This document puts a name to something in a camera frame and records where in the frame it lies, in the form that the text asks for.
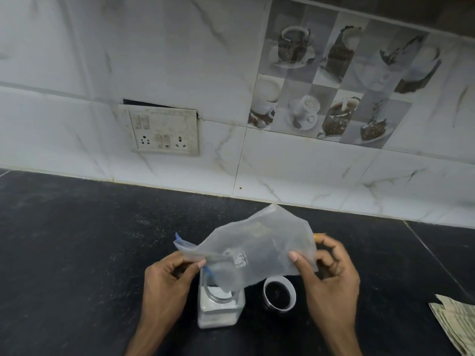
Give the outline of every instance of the clear plastic bag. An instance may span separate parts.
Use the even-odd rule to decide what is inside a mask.
[[[224,291],[238,291],[271,276],[298,275],[289,251],[299,252],[317,271],[308,222],[276,204],[218,227],[198,246],[178,236],[175,246],[192,260],[206,258],[206,271]]]

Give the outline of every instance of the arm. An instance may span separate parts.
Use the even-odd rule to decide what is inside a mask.
[[[327,278],[320,280],[304,257],[289,253],[304,280],[308,311],[336,356],[362,356],[355,333],[358,272],[340,242],[324,233],[314,237],[332,249],[332,253],[317,250],[316,255]]]
[[[190,284],[206,261],[191,263],[175,276],[175,269],[183,263],[187,260],[176,251],[145,270],[140,322],[124,356],[153,355],[180,317]]]

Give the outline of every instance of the black granite countertop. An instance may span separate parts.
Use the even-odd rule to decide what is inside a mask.
[[[143,272],[266,203],[10,171],[0,177],[0,355],[121,355]],[[366,355],[456,355],[427,303],[475,303],[475,231],[284,206],[346,246],[361,278],[357,334]],[[450,235],[448,246],[444,243]],[[264,311],[262,282],[229,328],[200,330],[198,280],[159,355],[327,355],[299,277],[286,317]]]

